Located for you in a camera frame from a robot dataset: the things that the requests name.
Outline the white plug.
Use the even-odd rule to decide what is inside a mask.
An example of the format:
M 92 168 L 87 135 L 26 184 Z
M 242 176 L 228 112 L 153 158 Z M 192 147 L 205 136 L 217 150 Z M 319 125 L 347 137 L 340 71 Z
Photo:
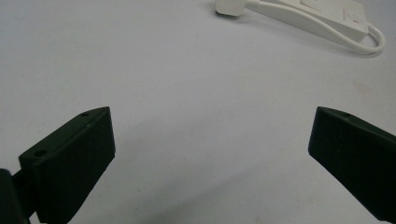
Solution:
M 241 16 L 247 0 L 216 0 L 215 10 L 222 15 Z

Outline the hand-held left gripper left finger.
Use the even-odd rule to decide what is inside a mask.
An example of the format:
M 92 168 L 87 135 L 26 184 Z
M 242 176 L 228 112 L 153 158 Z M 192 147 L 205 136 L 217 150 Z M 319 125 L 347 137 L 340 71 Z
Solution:
M 19 156 L 15 180 L 22 213 L 67 224 L 114 158 L 110 108 L 75 116 Z

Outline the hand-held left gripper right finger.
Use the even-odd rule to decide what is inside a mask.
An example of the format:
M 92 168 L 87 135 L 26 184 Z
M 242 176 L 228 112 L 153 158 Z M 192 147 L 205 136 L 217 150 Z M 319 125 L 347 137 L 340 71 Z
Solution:
M 375 218 L 396 223 L 396 136 L 320 106 L 308 153 Z

